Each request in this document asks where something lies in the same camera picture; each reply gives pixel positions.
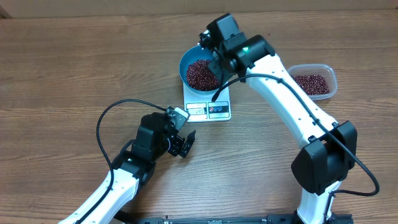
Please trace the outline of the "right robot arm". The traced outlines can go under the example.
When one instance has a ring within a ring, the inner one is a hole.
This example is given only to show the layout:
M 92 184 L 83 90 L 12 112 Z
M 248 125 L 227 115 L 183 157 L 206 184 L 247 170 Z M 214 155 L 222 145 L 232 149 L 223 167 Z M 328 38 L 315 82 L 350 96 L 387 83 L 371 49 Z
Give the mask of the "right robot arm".
M 321 110 L 285 70 L 274 48 L 260 35 L 200 34 L 200 45 L 216 55 L 211 69 L 228 80 L 238 76 L 256 90 L 287 125 L 300 148 L 291 165 L 302 187 L 292 223 L 332 223 L 333 199 L 356 163 L 357 131 Z

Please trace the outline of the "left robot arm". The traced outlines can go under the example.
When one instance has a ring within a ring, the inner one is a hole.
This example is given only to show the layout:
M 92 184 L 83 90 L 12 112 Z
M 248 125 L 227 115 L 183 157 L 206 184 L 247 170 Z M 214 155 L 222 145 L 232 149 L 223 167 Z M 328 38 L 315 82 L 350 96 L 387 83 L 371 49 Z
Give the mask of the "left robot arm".
M 119 210 L 148 183 L 158 158 L 166 152 L 186 157 L 195 132 L 186 139 L 178 136 L 178 132 L 189 117 L 180 108 L 143 116 L 136 138 L 123 146 L 102 184 L 61 223 L 111 223 Z

